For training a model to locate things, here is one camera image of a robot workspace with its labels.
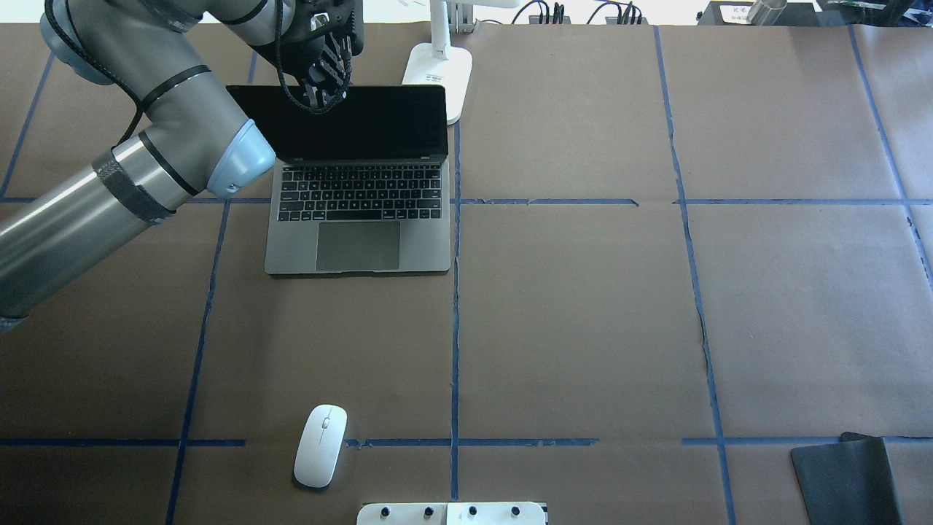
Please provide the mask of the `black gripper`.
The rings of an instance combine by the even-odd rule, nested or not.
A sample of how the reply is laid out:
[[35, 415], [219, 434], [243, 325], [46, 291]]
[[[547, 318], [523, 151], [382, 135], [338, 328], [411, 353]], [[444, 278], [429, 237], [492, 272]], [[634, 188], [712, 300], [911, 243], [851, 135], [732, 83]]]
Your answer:
[[294, 1], [281, 40], [282, 69], [300, 81], [309, 111], [346, 98], [352, 58], [364, 44], [362, 1]]

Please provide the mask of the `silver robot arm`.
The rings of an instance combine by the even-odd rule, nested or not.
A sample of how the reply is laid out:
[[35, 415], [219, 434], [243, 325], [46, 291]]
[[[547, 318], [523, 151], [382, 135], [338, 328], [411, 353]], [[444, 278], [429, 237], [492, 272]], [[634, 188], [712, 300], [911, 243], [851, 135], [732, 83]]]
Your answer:
[[204, 16], [299, 82], [289, 102], [321, 114], [346, 98], [363, 14], [360, 1], [44, 3], [54, 56], [120, 87], [136, 113], [116, 145], [2, 222], [2, 330], [193, 197], [230, 198], [273, 167], [259, 126], [187, 39]]

